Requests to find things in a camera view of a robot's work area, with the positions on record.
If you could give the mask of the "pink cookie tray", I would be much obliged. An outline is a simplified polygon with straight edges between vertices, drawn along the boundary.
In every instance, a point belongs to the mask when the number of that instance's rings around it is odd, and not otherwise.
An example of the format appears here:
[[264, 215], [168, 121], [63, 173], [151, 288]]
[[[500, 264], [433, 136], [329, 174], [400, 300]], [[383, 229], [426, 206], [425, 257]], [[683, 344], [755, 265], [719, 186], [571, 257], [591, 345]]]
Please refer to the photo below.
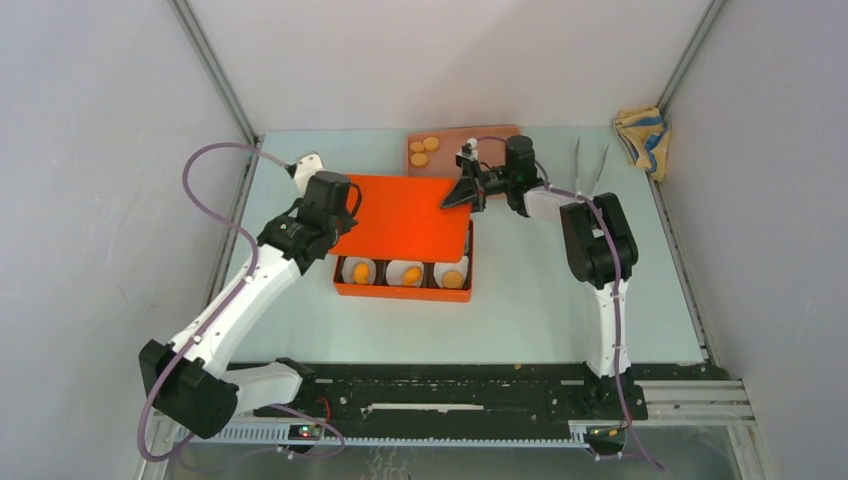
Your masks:
[[461, 168], [456, 154], [469, 139], [477, 140], [477, 155], [481, 167], [504, 164], [504, 141], [521, 135], [517, 125], [491, 125], [413, 132], [406, 136], [404, 166], [410, 177], [449, 178], [456, 180]]

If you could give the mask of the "orange fish cookie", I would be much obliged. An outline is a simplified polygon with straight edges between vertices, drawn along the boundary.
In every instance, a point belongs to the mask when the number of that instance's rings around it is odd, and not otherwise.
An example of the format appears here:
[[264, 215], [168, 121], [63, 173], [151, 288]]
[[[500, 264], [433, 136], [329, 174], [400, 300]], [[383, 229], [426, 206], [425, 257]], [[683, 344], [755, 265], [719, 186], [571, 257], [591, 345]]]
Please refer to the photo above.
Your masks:
[[370, 265], [365, 262], [358, 262], [352, 270], [351, 279], [357, 285], [370, 285], [372, 283]]
[[418, 287], [421, 283], [422, 270], [420, 267], [408, 267], [401, 275], [400, 281], [402, 286]]

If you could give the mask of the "orange box lid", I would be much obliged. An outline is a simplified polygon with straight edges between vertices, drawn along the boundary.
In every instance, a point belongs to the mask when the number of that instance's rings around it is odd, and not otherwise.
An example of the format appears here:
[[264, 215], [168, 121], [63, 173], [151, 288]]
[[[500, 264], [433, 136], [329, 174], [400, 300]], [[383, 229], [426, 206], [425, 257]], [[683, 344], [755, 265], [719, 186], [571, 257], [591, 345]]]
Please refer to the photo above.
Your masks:
[[449, 178], [384, 175], [349, 176], [363, 200], [357, 224], [330, 253], [376, 260], [452, 262], [465, 251], [471, 210], [443, 209], [455, 186]]

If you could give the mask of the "orange compartment box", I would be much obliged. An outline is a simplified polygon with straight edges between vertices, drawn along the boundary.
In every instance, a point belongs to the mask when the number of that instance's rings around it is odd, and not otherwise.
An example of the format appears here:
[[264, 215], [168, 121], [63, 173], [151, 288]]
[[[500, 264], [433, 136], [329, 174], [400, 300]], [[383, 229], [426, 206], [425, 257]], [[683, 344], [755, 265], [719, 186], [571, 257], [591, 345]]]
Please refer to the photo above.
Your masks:
[[473, 290], [474, 234], [470, 223], [464, 251], [455, 262], [341, 256], [335, 261], [333, 284], [344, 296], [467, 303]]

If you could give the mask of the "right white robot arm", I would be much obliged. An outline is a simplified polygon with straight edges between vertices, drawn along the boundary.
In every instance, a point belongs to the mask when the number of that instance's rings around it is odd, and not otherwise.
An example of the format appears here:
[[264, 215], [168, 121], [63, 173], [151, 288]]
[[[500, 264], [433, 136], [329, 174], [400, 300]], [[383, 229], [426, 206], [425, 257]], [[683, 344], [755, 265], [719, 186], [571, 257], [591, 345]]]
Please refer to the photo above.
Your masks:
[[518, 215], [561, 226], [566, 259], [573, 277], [584, 284], [592, 302], [587, 366], [599, 380], [581, 392], [585, 411], [606, 418], [622, 403], [619, 388], [606, 378], [631, 366], [626, 348], [625, 295], [639, 252], [622, 204], [614, 193], [589, 195], [553, 186], [537, 161], [532, 140], [524, 135], [502, 142], [504, 162], [491, 167], [479, 158], [478, 141], [468, 139], [457, 151], [460, 176], [441, 206], [470, 206], [481, 212], [489, 197], [502, 195]]

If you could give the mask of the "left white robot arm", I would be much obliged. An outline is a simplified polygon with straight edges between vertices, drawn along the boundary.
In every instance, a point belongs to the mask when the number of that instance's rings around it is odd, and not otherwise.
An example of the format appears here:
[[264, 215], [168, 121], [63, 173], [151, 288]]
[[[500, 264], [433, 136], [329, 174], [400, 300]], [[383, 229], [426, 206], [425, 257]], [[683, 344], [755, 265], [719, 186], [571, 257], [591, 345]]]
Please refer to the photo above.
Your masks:
[[263, 313], [356, 224], [346, 205], [359, 188], [348, 177], [313, 174], [302, 197], [270, 220], [241, 274], [169, 342], [149, 341], [139, 363], [150, 407], [209, 439], [231, 419], [272, 404], [304, 416], [316, 403], [309, 370], [290, 359], [230, 370], [235, 350]]

